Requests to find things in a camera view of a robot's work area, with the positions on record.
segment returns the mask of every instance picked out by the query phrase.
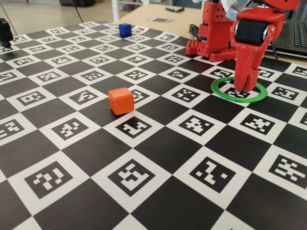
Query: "blue cube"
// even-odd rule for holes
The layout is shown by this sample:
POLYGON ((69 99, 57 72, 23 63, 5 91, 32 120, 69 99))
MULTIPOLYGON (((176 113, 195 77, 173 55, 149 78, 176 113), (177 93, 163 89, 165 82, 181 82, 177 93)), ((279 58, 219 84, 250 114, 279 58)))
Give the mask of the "blue cube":
POLYGON ((130 24, 120 24, 119 25, 119 34, 121 36, 130 36, 132 35, 132 27, 130 24))

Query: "laptop keyboard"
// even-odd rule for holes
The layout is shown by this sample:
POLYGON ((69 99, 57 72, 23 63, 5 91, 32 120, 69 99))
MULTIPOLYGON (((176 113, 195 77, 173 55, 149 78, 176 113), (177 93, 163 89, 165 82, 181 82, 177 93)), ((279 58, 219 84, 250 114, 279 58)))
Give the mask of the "laptop keyboard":
POLYGON ((307 23, 294 23, 294 45, 307 47, 307 23))

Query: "orange cube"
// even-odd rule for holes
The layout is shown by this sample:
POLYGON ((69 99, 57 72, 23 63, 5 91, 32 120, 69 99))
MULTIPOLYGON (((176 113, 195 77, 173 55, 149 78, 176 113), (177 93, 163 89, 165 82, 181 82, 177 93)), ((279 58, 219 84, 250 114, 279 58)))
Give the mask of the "orange cube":
POLYGON ((134 110, 133 94, 127 88, 110 90, 109 105, 115 115, 130 113, 134 110))

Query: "wooden table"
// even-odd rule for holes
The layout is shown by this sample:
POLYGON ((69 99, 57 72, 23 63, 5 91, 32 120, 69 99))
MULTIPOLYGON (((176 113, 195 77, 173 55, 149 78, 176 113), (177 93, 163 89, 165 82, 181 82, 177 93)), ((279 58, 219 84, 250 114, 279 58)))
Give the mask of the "wooden table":
MULTIPOLYGON (((119 19, 117 23, 129 23, 133 25, 139 25, 148 27, 155 30, 166 31, 180 35, 185 38, 190 38, 189 25, 200 25, 202 23, 202 10, 186 8, 181 13, 173 13, 165 10, 164 5, 143 5, 123 18, 119 19), (169 23, 151 22, 148 19, 157 17, 163 19, 173 20, 169 23)), ((267 52, 266 57, 274 58, 272 53, 267 52)), ((307 66, 307 59, 300 57, 292 57, 279 54, 279 59, 299 65, 307 66)))

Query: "floor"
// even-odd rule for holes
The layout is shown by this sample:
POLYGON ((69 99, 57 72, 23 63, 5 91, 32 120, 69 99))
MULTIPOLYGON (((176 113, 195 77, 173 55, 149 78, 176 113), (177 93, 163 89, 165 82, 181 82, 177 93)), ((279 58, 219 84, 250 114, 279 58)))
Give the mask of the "floor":
MULTIPOLYGON (((80 23, 76 10, 70 6, 14 2, 4 2, 3 6, 18 35, 80 23)), ((78 9, 84 22, 113 21, 111 0, 78 9)), ((0 17, 5 17, 2 9, 0 17)))

